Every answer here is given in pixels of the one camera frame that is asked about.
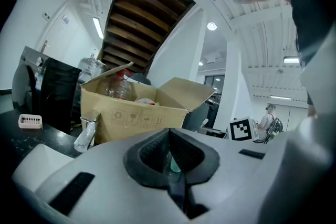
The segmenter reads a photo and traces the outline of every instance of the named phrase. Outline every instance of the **cardboard box flap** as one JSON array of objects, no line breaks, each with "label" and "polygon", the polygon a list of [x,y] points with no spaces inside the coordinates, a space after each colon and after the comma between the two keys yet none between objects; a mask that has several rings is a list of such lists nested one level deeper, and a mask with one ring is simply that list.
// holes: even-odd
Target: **cardboard box flap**
[{"label": "cardboard box flap", "polygon": [[130,62],[127,65],[119,66],[119,67],[115,67],[113,69],[110,69],[110,70],[104,72],[103,74],[100,74],[99,76],[97,76],[97,77],[95,77],[93,79],[88,80],[87,82],[83,83],[82,85],[84,86],[84,85],[89,84],[89,83],[91,83],[91,82],[93,82],[95,80],[99,80],[101,78],[104,78],[104,77],[107,77],[107,76],[112,75],[114,73],[117,73],[117,72],[119,72],[119,71],[121,71],[121,70],[123,70],[125,68],[128,68],[128,67],[132,66],[133,64],[134,64],[133,62]]},{"label": "cardboard box flap", "polygon": [[189,111],[197,109],[215,90],[194,81],[173,78],[159,88]]}]

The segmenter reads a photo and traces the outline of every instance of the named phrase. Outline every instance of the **label on wall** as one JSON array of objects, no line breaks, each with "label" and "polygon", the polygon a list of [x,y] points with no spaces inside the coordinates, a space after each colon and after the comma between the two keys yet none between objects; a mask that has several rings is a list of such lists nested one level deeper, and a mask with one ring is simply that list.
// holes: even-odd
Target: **label on wall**
[{"label": "label on wall", "polygon": [[35,89],[37,91],[41,90],[42,81],[43,81],[43,76],[41,74],[37,75],[36,83],[35,83]]}]

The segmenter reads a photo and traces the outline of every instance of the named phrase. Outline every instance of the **dark tabletop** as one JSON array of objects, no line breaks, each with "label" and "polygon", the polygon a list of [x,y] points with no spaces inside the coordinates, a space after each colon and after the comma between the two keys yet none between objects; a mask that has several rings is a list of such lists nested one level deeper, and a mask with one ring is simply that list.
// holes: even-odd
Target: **dark tabletop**
[{"label": "dark tabletop", "polygon": [[6,159],[8,173],[13,173],[21,160],[38,144],[44,144],[72,158],[81,154],[73,147],[75,137],[48,124],[43,124],[43,128],[38,130],[19,128],[20,114],[17,110],[0,114],[1,155]]}]

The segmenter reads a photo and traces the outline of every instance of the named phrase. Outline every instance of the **door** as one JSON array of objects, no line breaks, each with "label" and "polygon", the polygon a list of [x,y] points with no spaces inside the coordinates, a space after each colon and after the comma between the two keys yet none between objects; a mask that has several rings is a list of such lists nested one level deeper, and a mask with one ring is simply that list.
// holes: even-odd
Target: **door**
[{"label": "door", "polygon": [[79,25],[71,8],[67,6],[59,14],[48,31],[41,52],[63,62],[64,56],[78,28]]}]

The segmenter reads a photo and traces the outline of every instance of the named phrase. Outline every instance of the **transparent plastic container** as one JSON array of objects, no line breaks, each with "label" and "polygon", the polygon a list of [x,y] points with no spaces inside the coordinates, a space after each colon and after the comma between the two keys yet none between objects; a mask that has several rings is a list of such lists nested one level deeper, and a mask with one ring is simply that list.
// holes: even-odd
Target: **transparent plastic container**
[{"label": "transparent plastic container", "polygon": [[81,73],[78,76],[75,96],[73,98],[73,106],[72,106],[72,116],[73,118],[80,117],[80,85],[87,82],[90,79],[99,76],[100,74],[106,72],[108,67],[103,64],[101,61],[94,58],[95,54],[91,54],[90,58],[83,58],[80,60],[78,64],[78,68],[81,69]]},{"label": "transparent plastic container", "polygon": [[82,70],[78,77],[78,82],[80,84],[87,82],[108,70],[108,67],[101,61],[95,59],[94,55],[95,54],[91,54],[90,58],[81,59],[78,64],[78,68]]},{"label": "transparent plastic container", "polygon": [[103,79],[98,85],[98,93],[122,100],[131,100],[132,90],[130,83],[124,78],[124,71]]}]

